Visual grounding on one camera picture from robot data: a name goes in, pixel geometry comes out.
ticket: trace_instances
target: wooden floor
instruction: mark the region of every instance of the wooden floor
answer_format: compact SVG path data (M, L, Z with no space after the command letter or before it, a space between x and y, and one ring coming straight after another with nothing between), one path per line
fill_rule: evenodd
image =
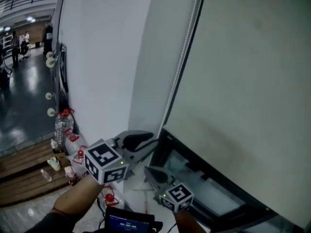
M49 139L0 158L0 207L31 200L68 185L64 170L55 171L47 163L54 156L50 142ZM41 169L52 177L51 182L42 176Z

